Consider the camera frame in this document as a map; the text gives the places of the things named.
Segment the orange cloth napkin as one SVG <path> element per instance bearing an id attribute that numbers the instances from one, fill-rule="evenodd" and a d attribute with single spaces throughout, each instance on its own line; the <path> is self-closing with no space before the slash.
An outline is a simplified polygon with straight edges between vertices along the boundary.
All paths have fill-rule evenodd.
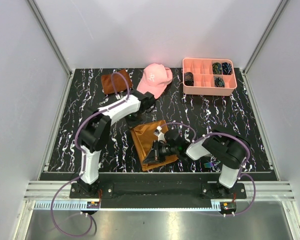
<path id="1" fill-rule="evenodd" d="M 163 162 L 156 162 L 153 164 L 144 163 L 146 156 L 151 150 L 153 142 L 158 139 L 158 137 L 154 135 L 154 131 L 158 126 L 162 126 L 165 123 L 165 120 L 159 120 L 140 124 L 130 130 L 143 172 L 174 163 L 178 160 L 176 155 L 172 155 L 166 156 Z"/>

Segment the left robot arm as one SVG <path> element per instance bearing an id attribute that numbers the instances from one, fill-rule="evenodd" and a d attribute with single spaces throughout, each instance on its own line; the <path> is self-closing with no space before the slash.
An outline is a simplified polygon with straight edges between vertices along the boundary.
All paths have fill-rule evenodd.
<path id="1" fill-rule="evenodd" d="M 96 110 L 88 110 L 84 115 L 75 134 L 75 146 L 81 151 L 81 169 L 75 180 L 85 197 L 93 198 L 98 193 L 99 160 L 109 141 L 111 127 L 122 119 L 130 129 L 140 125 L 142 114 L 155 103 L 152 93 L 133 90 L 122 99 Z"/>

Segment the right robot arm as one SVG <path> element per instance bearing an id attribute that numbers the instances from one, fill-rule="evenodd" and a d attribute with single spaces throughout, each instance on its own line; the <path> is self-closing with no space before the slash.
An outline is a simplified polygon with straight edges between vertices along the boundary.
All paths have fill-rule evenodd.
<path id="1" fill-rule="evenodd" d="M 158 127 L 154 135 L 156 140 L 143 163 L 161 164 L 170 156 L 196 161 L 211 155 L 222 163 L 221 174 L 216 184 L 203 188 L 202 195 L 209 199 L 234 196 L 235 184 L 240 178 L 245 161 L 251 155 L 250 144 L 240 135 L 215 129 L 191 143 L 182 139 L 177 129 L 163 133 Z"/>

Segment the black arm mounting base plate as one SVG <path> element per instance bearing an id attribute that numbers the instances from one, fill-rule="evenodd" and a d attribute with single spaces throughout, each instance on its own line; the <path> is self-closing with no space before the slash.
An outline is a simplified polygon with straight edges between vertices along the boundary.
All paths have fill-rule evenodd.
<path id="1" fill-rule="evenodd" d="M 72 183 L 72 199 L 101 198 L 102 209 L 198 209 L 209 208 L 212 200 L 246 200 L 243 183 L 226 189 L 218 173 L 106 173 L 89 191 Z"/>

